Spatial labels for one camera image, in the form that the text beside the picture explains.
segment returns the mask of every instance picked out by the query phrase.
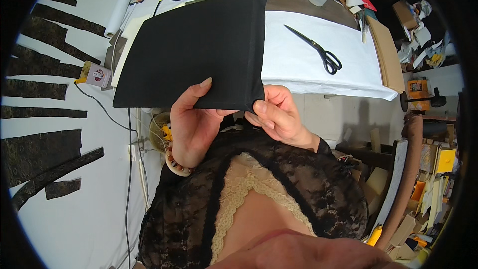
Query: lace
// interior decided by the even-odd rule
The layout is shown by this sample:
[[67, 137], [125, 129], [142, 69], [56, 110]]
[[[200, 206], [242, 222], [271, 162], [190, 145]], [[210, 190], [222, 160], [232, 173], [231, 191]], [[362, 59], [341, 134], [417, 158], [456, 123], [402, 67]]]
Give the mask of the lace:
[[218, 255], [224, 247], [224, 237], [233, 224], [234, 213], [244, 203], [246, 195], [251, 189], [286, 207], [315, 236], [310, 221], [300, 210], [299, 204], [284, 189], [284, 186], [251, 155], [242, 153], [231, 160], [224, 177], [224, 188], [221, 191], [220, 208], [215, 222], [216, 233], [211, 245], [211, 265], [218, 260]]

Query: yellow box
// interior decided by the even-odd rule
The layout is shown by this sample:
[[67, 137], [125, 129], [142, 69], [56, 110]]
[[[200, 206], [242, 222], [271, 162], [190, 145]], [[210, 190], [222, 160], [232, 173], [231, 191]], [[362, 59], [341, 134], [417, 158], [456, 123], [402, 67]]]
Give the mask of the yellow box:
[[453, 169], [453, 163], [455, 162], [456, 149], [447, 149], [440, 151], [440, 158], [438, 160], [437, 173], [450, 172]]

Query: wall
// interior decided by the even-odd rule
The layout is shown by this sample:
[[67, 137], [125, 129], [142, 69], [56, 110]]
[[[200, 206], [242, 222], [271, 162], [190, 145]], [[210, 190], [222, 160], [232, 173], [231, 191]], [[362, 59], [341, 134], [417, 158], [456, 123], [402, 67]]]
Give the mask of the wall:
[[[69, 6], [49, 0], [39, 0], [70, 14], [106, 26], [116, 0], [77, 0]], [[68, 28], [66, 42], [98, 58], [102, 62], [109, 46], [108, 39], [93, 33]], [[21, 35], [18, 43], [42, 54], [60, 59], [62, 63], [82, 66], [83, 62], [38, 40]], [[15, 79], [68, 83], [66, 101], [5, 97], [3, 105], [25, 107], [54, 107], [87, 110], [86, 119], [61, 117], [16, 118], [1, 120], [1, 137], [15, 137], [65, 129], [82, 129], [81, 153], [104, 147], [103, 158], [83, 166], [59, 179], [66, 181], [82, 178], [81, 189], [64, 197], [46, 200], [45, 190], [33, 196], [20, 209], [18, 216], [33, 246], [48, 268], [106, 269], [119, 268], [126, 257], [125, 206], [128, 188], [129, 155], [128, 131], [111, 122], [101, 107], [82, 95], [72, 84], [73, 79], [55, 76], [15, 76]], [[128, 113], [124, 108], [112, 108], [113, 92], [81, 84], [88, 94], [102, 102], [110, 115], [128, 126]], [[145, 154], [146, 170], [150, 183], [151, 200], [159, 181], [159, 154]], [[14, 194], [21, 185], [10, 189]], [[132, 259], [137, 254], [137, 240], [145, 202], [141, 192], [138, 166], [133, 163], [131, 194], [128, 212], [128, 234]], [[127, 268], [123, 262], [120, 268]]]
[[438, 87], [442, 96], [457, 96], [464, 87], [459, 64], [428, 69], [415, 73], [414, 77], [427, 77], [430, 83], [428, 89], [433, 92], [433, 88]]

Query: paper roll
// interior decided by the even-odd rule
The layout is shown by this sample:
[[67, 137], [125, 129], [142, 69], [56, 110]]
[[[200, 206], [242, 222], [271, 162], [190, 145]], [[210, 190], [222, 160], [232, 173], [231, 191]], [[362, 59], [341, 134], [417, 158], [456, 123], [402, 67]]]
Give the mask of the paper roll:
[[110, 21], [108, 22], [108, 25], [106, 25], [105, 37], [110, 39], [118, 31], [124, 15], [126, 14], [129, 2], [130, 0], [118, 0], [116, 2], [113, 13], [111, 13]]

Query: black scissors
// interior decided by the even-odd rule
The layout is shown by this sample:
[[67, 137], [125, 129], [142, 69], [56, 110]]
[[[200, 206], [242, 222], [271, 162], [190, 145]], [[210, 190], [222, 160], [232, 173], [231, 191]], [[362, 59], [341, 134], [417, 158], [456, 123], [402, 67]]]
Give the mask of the black scissors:
[[309, 39], [302, 33], [299, 33], [295, 29], [288, 27], [287, 25], [284, 26], [287, 27], [291, 32], [295, 33], [298, 37], [309, 43], [309, 45], [314, 47], [315, 50], [319, 52], [320, 57], [322, 57], [322, 60], [324, 61], [324, 67], [329, 74], [334, 75], [338, 70], [342, 69], [342, 63], [332, 52], [325, 51], [324, 48], [322, 48], [319, 44], [315, 43], [313, 40]]

